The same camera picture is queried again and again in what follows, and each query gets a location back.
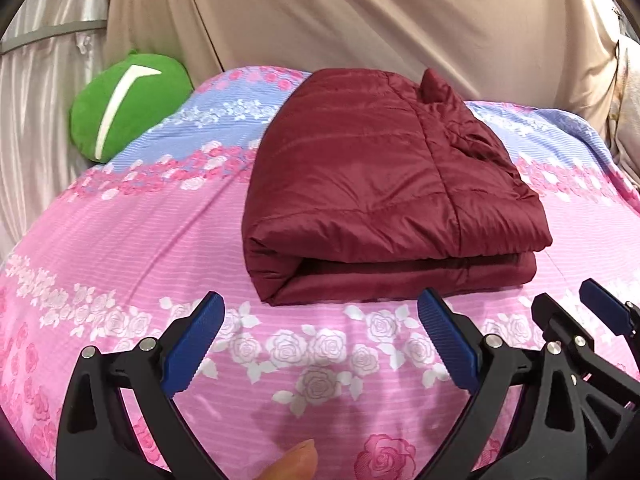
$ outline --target green round cushion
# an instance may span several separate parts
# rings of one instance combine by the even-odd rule
[[[192,91],[187,71],[175,59],[130,54],[78,94],[70,112],[71,139],[86,158],[109,162],[174,113]]]

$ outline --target blue gripper pad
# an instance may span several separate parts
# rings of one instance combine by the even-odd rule
[[[187,389],[225,320],[222,296],[209,294],[203,301],[206,304],[196,307],[189,327],[164,360],[160,386],[170,399]]]
[[[451,319],[449,307],[427,289],[418,297],[418,318],[454,384],[475,393],[479,384],[478,356]]]
[[[615,335],[630,335],[634,329],[627,307],[595,280],[589,278],[582,282],[580,301]]]

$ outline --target silver screw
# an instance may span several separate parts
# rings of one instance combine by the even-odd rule
[[[149,352],[156,347],[156,340],[152,337],[145,337],[142,341],[140,341],[139,346],[143,352]]]
[[[502,346],[502,338],[497,334],[489,334],[484,338],[484,342],[491,348],[500,348]]]
[[[552,341],[551,343],[547,343],[546,344],[546,350],[550,354],[558,355],[562,351],[562,348],[561,348],[560,343],[558,341]]]
[[[91,359],[95,355],[95,346],[85,346],[80,355],[85,359]]]

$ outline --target bed sheet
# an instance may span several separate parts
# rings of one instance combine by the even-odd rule
[[[81,348],[130,349],[190,313],[209,290],[225,298],[225,322],[175,400],[230,479],[255,478],[284,450],[314,438],[319,480],[409,480],[452,427],[467,394],[450,381],[414,302],[272,308],[247,276],[240,221],[252,160],[270,119],[305,77],[248,67],[204,83],[111,163],[84,173],[6,261],[0,406],[47,470]],[[592,277],[621,300],[640,302],[637,193],[578,117],[468,106],[540,193],[554,243],[536,255],[532,282],[447,301],[483,333],[540,348],[530,305],[549,292],[594,336],[601,355],[637,375],[624,342],[577,295]],[[479,464],[496,457],[514,401]],[[127,402],[146,456],[164,465],[130,396]]]

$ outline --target maroon blanket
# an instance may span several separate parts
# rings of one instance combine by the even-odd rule
[[[500,139],[433,71],[347,69],[313,74],[268,127],[242,239],[271,304],[520,285],[552,241]]]

